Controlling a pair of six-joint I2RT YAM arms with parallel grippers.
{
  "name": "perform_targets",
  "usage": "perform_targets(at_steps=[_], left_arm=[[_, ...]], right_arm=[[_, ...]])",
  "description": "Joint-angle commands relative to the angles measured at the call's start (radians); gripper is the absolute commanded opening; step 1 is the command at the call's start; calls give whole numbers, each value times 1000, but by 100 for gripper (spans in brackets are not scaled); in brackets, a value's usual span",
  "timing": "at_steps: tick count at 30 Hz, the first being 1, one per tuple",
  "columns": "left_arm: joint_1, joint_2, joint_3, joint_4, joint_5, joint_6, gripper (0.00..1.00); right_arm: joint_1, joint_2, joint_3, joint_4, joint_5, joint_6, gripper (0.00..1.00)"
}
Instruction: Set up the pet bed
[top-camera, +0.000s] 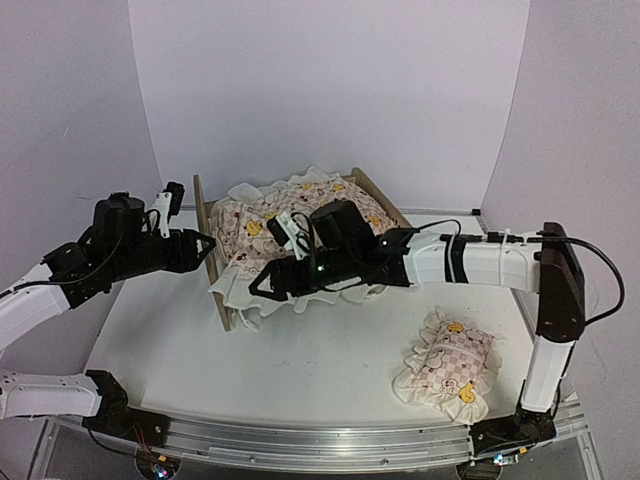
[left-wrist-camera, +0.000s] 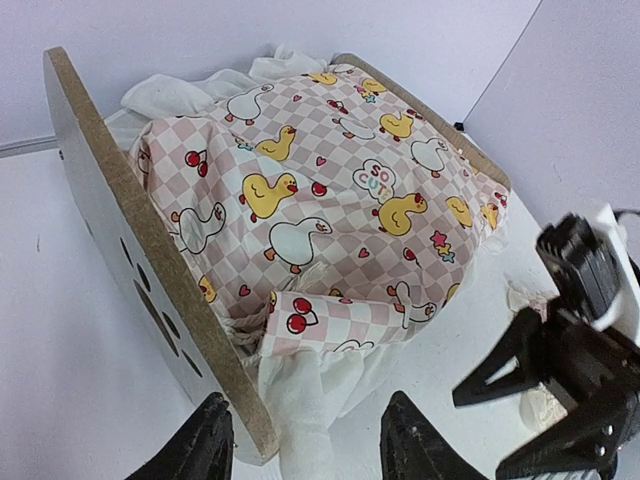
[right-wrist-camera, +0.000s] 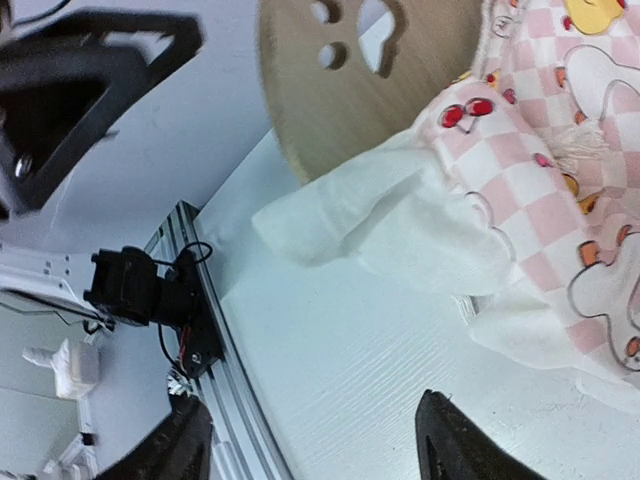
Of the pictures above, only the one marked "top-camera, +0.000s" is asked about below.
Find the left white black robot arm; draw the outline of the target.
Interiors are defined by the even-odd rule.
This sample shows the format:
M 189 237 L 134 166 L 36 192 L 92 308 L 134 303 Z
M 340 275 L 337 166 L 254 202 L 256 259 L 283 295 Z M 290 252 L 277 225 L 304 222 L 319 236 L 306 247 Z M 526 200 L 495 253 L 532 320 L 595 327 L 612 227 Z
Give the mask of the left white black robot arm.
M 183 185 L 171 182 L 152 207 L 126 192 L 99 201 L 92 225 L 75 242 L 45 255 L 1 294 L 1 345 L 76 309 L 118 282 L 157 271 L 197 270 L 214 250 L 214 238 L 172 229 Z M 79 416 L 84 428 L 139 444 L 164 444 L 168 416 L 134 408 L 125 389 L 105 370 L 70 376 L 1 373 L 1 417 Z

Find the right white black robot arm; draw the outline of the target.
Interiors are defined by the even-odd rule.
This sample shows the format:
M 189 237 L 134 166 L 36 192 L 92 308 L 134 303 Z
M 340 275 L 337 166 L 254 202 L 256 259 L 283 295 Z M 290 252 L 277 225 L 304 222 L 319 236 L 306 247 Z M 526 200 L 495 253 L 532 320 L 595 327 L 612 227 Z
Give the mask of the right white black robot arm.
M 427 226 L 376 235 L 351 201 L 334 201 L 300 228 L 283 213 L 268 221 L 288 256 L 269 261 L 249 286 L 252 295 L 284 302 L 337 284 L 411 287 L 432 283 L 515 289 L 538 296 L 534 347 L 515 411 L 475 421 L 470 436 L 479 459 L 511 454 L 555 437 L 560 384 L 586 327 L 584 274 L 575 240 L 561 225 L 514 235 L 438 234 Z

